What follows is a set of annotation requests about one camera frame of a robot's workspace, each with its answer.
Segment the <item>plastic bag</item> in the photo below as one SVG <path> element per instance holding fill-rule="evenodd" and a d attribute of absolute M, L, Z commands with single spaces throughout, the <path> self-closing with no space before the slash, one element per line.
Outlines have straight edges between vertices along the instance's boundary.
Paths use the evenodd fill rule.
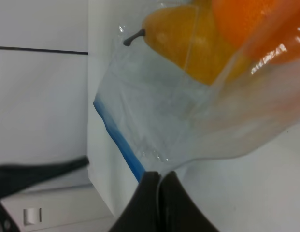
<path fill-rule="evenodd" d="M 194 3 L 197 1 L 203 1 L 202 5 Z M 300 1 L 282 1 L 251 38 L 232 52 L 210 84 L 192 78 L 192 74 L 201 73 L 202 80 L 213 76 L 217 70 L 207 67 L 217 68 L 216 60 L 232 50 L 218 45 L 221 35 L 213 24 L 210 38 L 215 41 L 208 54 L 214 58 L 198 53 L 195 43 L 200 42 L 200 23 L 207 26 L 213 21 L 211 14 L 204 17 L 206 22 L 199 20 L 211 10 L 207 9 L 211 1 L 194 2 L 148 3 L 127 14 L 120 26 L 113 60 L 94 101 L 107 131 L 137 179 L 144 170 L 162 172 L 192 160 L 248 154 L 300 119 L 300 57 L 280 62 L 286 55 L 300 51 L 300 21 L 295 18 L 300 15 Z M 171 62 L 172 56 L 183 53 L 181 43 L 170 49 L 171 41 L 166 40 L 165 47 L 157 49 L 170 59 L 154 51 L 146 39 L 138 38 L 129 47 L 123 45 L 124 39 L 142 28 L 148 15 L 161 8 L 179 6 L 194 17 L 182 67 Z M 290 27 L 291 22 L 293 31 L 283 43 L 268 51 L 267 41 Z M 176 18 L 175 23 L 162 20 L 157 25 L 159 28 L 152 28 L 153 31 L 173 25 L 180 37 L 186 30 L 186 25 Z M 154 39 L 166 39 L 161 36 Z M 191 71 L 190 65 L 194 63 L 196 67 L 196 60 L 200 64 L 198 70 Z M 235 72 L 239 65 L 245 69 Z"/>

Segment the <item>white wall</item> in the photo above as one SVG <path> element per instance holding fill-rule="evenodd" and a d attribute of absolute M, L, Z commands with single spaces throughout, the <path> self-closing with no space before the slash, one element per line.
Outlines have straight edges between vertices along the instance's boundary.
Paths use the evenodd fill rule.
<path fill-rule="evenodd" d="M 87 5 L 0 0 L 0 46 L 86 52 Z M 86 147 L 87 56 L 0 50 L 0 163 L 70 160 Z M 50 188 L 87 183 L 84 169 Z"/>

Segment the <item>black plastic object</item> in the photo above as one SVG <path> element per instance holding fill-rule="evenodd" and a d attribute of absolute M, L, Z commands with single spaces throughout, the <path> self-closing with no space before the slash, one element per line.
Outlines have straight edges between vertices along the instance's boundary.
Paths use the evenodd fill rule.
<path fill-rule="evenodd" d="M 157 172 L 145 172 L 109 232 L 218 232 L 192 202 L 175 172 L 159 183 Z"/>
<path fill-rule="evenodd" d="M 35 184 L 70 173 L 88 165 L 86 156 L 73 161 L 49 165 L 0 166 L 0 200 Z M 0 203 L 0 231 L 20 232 L 18 226 Z"/>

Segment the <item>pear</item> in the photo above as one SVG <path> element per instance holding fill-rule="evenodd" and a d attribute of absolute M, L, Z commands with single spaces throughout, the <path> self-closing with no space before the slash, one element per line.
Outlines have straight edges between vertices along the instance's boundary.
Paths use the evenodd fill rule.
<path fill-rule="evenodd" d="M 140 36 L 154 51 L 205 85 L 216 80 L 236 52 L 216 28 L 211 0 L 154 11 L 143 21 L 142 29 L 123 44 L 130 46 Z M 246 57 L 238 59 L 227 81 L 236 79 L 250 64 Z"/>

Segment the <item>black line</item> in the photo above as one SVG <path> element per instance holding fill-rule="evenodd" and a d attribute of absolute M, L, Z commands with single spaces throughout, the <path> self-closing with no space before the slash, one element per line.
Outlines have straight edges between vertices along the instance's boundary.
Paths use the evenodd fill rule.
<path fill-rule="evenodd" d="M 25 47 L 0 47 L 0 50 L 27 51 L 27 52 L 49 52 L 49 53 L 63 53 L 63 54 L 75 54 L 75 55 L 86 55 L 86 56 L 88 55 L 88 52 L 37 49 L 37 48 L 25 48 Z"/>

